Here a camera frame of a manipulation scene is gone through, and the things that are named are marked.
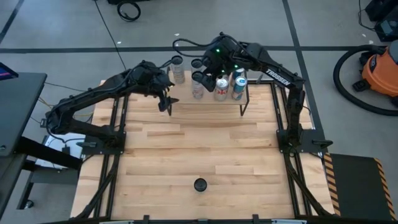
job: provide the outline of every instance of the black puck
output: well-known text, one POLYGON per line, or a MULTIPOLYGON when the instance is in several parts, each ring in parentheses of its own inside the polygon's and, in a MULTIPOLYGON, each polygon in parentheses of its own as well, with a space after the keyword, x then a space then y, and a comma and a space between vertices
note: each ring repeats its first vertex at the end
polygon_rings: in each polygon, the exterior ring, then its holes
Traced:
POLYGON ((205 191, 207 188, 207 182, 203 178, 199 178, 195 180, 195 183, 193 184, 195 190, 202 192, 205 191))

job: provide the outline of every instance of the wooden tabletop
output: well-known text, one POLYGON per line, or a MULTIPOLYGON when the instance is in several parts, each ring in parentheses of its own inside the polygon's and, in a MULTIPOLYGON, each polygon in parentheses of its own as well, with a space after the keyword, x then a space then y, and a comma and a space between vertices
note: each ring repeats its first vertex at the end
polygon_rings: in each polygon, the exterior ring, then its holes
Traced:
MULTIPOLYGON (((250 99, 244 117, 234 105, 178 104, 170 117, 158 111, 157 99, 131 95, 112 219, 293 218, 270 86, 251 85, 250 99), (200 177, 208 182, 204 192, 193 188, 200 177)), ((109 124, 112 104, 106 100, 96 105, 94 124, 109 124)), ((307 110, 301 122, 312 127, 307 110)), ((98 188, 102 160, 93 156, 83 164, 72 217, 98 188)), ((301 154, 301 161, 309 190, 333 213, 321 160, 301 154)))
MULTIPOLYGON (((169 72, 170 81, 174 81, 173 72, 169 72)), ((235 100, 232 98, 233 87, 228 85, 229 89, 227 92, 227 98, 224 101, 218 101, 214 98, 214 92, 210 93, 205 88, 203 88, 203 97, 200 99, 195 99, 192 95, 192 75, 191 71, 185 71, 185 82, 182 84, 175 84, 170 88, 170 95, 172 98, 177 98, 180 101, 178 104, 214 104, 214 105, 245 105, 248 101, 246 93, 243 94, 240 100, 235 100)))

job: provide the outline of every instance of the concrete floor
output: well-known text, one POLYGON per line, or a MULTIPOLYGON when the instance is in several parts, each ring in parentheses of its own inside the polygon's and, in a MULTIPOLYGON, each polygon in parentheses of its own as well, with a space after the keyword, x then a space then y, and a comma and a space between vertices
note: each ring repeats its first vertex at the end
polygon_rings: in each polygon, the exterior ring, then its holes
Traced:
MULTIPOLYGON (((104 52, 113 47, 96 6, 91 0, 20 0, 19 12, 2 40, 0 61, 18 72, 44 72, 48 82, 85 89, 123 70, 115 52, 104 52), (95 48, 87 53, 62 53, 65 48, 95 48), (6 54, 5 49, 22 49, 26 54, 6 54), (36 49, 39 54, 32 54, 36 49), (58 53, 45 53, 57 49, 58 53)), ((369 0, 362 0, 363 8, 369 0)), ((0 29, 7 24, 18 0, 0 1, 0 29)), ((301 74, 305 66, 319 117, 327 139, 335 143, 332 153, 379 158, 386 172, 392 200, 398 208, 398 165, 395 158, 398 118, 368 113, 346 101, 336 91, 332 71, 343 51, 304 51, 299 63, 300 46, 356 46, 380 43, 376 34, 358 25, 357 0, 152 0, 140 2, 141 18, 127 23, 118 17, 116 7, 98 0, 99 8, 118 47, 170 47, 179 37, 208 43, 220 31, 238 40, 276 46, 271 56, 289 70, 301 74), (298 42, 291 34, 286 3, 290 6, 298 42), (288 46, 278 49, 277 46, 288 46)), ((364 14, 363 21, 371 25, 364 14)), ((123 52, 128 67, 142 59, 160 65, 174 52, 123 52)), ((347 61, 342 69, 342 80, 349 86, 358 78, 356 58, 347 61)), ((255 78, 259 74, 251 73, 255 78)), ((46 85, 42 98, 49 103, 74 94, 74 91, 46 85)), ((359 96, 371 103, 390 108, 384 96, 365 93, 359 96)), ((37 104, 32 117, 41 119, 47 108, 37 104)), ((30 121, 24 135, 41 141, 45 134, 38 124, 30 121)), ((31 199, 35 207, 15 210, 27 173, 23 172, 0 223, 42 223, 66 220, 75 192, 70 185, 35 185, 31 199)))

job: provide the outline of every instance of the hazard stripe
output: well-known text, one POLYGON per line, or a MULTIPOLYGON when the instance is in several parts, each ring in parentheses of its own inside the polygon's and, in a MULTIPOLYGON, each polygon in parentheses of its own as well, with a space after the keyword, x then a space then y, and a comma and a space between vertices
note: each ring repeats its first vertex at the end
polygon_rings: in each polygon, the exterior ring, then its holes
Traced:
POLYGON ((326 153, 323 156, 323 158, 325 162, 326 179, 328 181, 331 203, 333 204, 333 209, 335 210, 335 214, 341 216, 340 206, 338 203, 338 196, 337 196, 335 173, 333 172, 332 159, 329 153, 326 153))
POLYGON ((381 165, 381 161, 376 158, 374 158, 374 160, 377 162, 377 167, 379 168, 380 180, 381 180, 381 184, 383 186, 384 195, 386 196, 387 206, 389 207, 390 215, 392 217, 392 220, 395 221, 395 220, 397 220, 397 216, 394 213, 394 207, 392 206, 392 200, 390 198, 390 191, 388 190, 388 187, 387 187, 387 180, 386 180, 386 176, 384 175, 384 170, 381 165))

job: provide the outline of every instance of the blue can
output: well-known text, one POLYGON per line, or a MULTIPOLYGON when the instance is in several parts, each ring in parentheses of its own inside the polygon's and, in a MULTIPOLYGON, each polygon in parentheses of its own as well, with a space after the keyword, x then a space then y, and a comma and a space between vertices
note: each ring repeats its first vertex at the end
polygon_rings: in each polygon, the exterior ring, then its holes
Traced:
POLYGON ((232 91, 232 98, 234 100, 240 100, 243 96, 244 90, 248 81, 244 77, 238 77, 235 80, 234 90, 232 91))
POLYGON ((232 73, 232 77, 231 77, 231 86, 232 87, 234 87, 234 85, 235 85, 236 78, 241 77, 243 75, 243 72, 244 72, 244 68, 240 68, 232 73))

